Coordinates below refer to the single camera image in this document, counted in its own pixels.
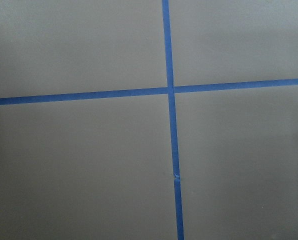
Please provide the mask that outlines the long blue tape strip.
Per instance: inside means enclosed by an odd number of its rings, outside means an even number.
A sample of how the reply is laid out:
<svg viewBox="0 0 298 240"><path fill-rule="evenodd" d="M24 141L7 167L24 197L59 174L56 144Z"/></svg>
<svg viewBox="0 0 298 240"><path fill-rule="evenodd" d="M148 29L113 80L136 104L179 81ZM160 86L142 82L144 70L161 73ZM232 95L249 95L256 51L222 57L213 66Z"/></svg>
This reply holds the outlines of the long blue tape strip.
<svg viewBox="0 0 298 240"><path fill-rule="evenodd" d="M169 9L168 0L163 0L161 3L162 3L163 31L164 31L172 170L173 170L173 182L174 182L176 230L177 230L177 238L179 240L184 240L185 235L184 235L184 223L183 223L183 206L182 206L181 174L180 174L179 145L178 145L178 132L177 132L176 99L175 99L175 91L174 91L174 70L173 70L173 55L172 55L170 9Z"/></svg>

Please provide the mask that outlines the crossing blue tape strip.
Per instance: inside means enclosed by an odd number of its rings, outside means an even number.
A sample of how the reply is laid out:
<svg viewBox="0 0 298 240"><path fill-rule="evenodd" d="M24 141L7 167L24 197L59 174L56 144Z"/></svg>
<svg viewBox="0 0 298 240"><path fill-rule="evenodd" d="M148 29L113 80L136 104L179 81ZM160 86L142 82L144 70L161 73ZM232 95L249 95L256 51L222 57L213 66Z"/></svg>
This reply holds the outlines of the crossing blue tape strip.
<svg viewBox="0 0 298 240"><path fill-rule="evenodd" d="M199 85L183 85L183 86L175 86L172 92L175 94L182 94L182 93L268 88L268 87L282 87L282 86L295 86L295 85L298 85L298 78L231 82L231 83L213 83L213 84L199 84ZM157 87L157 88L139 88L139 89L109 90L109 91L96 91L96 92L3 97L3 98L0 98L0 106L150 96L150 95L167 95L170 92L171 91L167 87Z"/></svg>

